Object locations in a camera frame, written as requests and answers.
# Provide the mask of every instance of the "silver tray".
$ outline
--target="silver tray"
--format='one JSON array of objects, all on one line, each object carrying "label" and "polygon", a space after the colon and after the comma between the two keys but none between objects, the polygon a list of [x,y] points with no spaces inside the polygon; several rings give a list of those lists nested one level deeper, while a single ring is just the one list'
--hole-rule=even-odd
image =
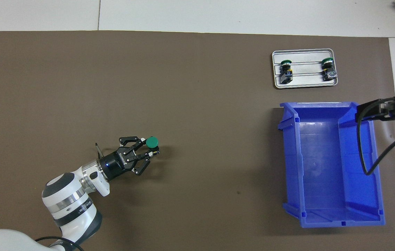
[{"label": "silver tray", "polygon": [[[322,60],[325,58],[333,58],[333,65],[337,70],[334,52],[331,49],[274,51],[272,53],[272,68],[275,86],[278,89],[286,89],[336,85],[338,78],[334,78],[331,81],[323,81]],[[286,59],[292,61],[293,80],[290,83],[281,84],[280,63]]]}]

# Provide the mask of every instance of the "green cap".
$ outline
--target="green cap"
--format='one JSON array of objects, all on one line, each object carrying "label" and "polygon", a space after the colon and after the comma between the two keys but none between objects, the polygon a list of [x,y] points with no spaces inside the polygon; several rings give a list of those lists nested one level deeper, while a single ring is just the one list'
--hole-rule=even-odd
[{"label": "green cap", "polygon": [[284,63],[292,63],[292,61],[290,61],[289,59],[286,59],[286,60],[283,60],[283,61],[281,62],[281,64],[284,64]]},{"label": "green cap", "polygon": [[333,58],[325,58],[322,60],[322,63],[325,63],[326,61],[334,61],[334,59]]},{"label": "green cap", "polygon": [[159,140],[158,140],[156,137],[149,137],[149,138],[146,140],[146,145],[147,145],[149,148],[156,148],[156,146],[159,145]]}]

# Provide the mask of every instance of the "black cable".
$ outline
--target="black cable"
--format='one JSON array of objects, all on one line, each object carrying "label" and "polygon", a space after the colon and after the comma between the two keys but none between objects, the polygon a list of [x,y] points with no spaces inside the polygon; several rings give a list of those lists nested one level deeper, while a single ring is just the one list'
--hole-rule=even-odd
[{"label": "black cable", "polygon": [[387,149],[385,149],[384,152],[382,152],[382,154],[377,158],[377,160],[374,162],[374,164],[372,164],[372,167],[371,167],[371,169],[369,170],[369,174],[371,174],[371,173],[374,171],[374,169],[377,167],[377,165],[380,163],[380,161],[385,157],[385,155],[387,155],[387,153],[388,153],[389,151],[391,151],[391,149],[394,148],[394,146],[395,146],[395,141],[394,141],[393,143],[391,143],[391,144],[387,147]]},{"label": "black cable", "polygon": [[380,104],[385,103],[385,102],[388,102],[388,101],[394,101],[394,100],[395,100],[395,98],[392,97],[392,98],[386,98],[386,99],[378,100],[378,101],[376,101],[376,102],[374,102],[374,103],[371,103],[370,105],[368,105],[367,107],[365,107],[365,108],[363,109],[363,111],[359,114],[359,116],[358,116],[358,118],[357,118],[357,121],[358,121],[358,124],[357,124],[358,154],[359,154],[359,156],[360,156],[360,163],[362,164],[362,170],[363,170],[363,173],[364,173],[365,175],[371,175],[371,173],[374,172],[375,168],[376,168],[377,165],[380,163],[380,161],[387,155],[387,153],[388,153],[389,151],[391,151],[391,149],[394,148],[394,146],[395,146],[395,141],[394,141],[392,144],[390,144],[390,145],[382,152],[382,154],[381,154],[381,155],[377,158],[377,160],[373,163],[371,169],[368,171],[368,170],[366,169],[365,161],[363,160],[362,142],[361,142],[361,137],[360,137],[360,125],[362,124],[362,119],[363,119],[363,117],[365,116],[365,114],[366,114],[367,112],[369,112],[369,111],[370,111],[372,108],[374,108],[375,106],[380,105]]},{"label": "black cable", "polygon": [[78,248],[78,250],[84,251],[84,249],[82,249],[82,247],[81,247],[80,245],[78,245],[78,244],[76,244],[75,242],[73,242],[73,241],[71,241],[71,240],[69,240],[69,239],[66,239],[66,238],[64,238],[64,237],[45,236],[45,237],[41,237],[41,238],[35,239],[35,241],[38,242],[38,241],[40,241],[40,240],[47,240],[47,239],[58,239],[58,240],[62,240],[62,241],[65,241],[65,242],[69,242],[70,244],[72,244],[72,245],[74,245],[76,248]]}]

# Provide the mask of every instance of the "blue plastic storage bin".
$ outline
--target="blue plastic storage bin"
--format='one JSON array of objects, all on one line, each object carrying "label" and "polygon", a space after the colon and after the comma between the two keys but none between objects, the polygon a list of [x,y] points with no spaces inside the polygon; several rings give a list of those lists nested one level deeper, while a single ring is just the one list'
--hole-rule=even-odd
[{"label": "blue plastic storage bin", "polygon": [[[357,147],[357,104],[282,103],[287,213],[302,227],[384,225],[379,168],[366,176]],[[361,126],[367,167],[377,158],[374,126]]]}]

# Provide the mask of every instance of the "brown mat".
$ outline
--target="brown mat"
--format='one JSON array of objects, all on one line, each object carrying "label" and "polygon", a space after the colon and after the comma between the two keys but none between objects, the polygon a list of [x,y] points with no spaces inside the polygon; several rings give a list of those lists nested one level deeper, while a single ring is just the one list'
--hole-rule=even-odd
[{"label": "brown mat", "polygon": [[[334,87],[277,90],[275,50],[331,48]],[[279,103],[394,95],[387,38],[163,32],[0,32],[0,228],[59,235],[47,181],[118,137],[159,138],[146,172],[91,195],[85,250],[395,250],[395,149],[381,163],[384,227],[302,229],[286,200]],[[378,149],[394,122],[376,122]]]}]

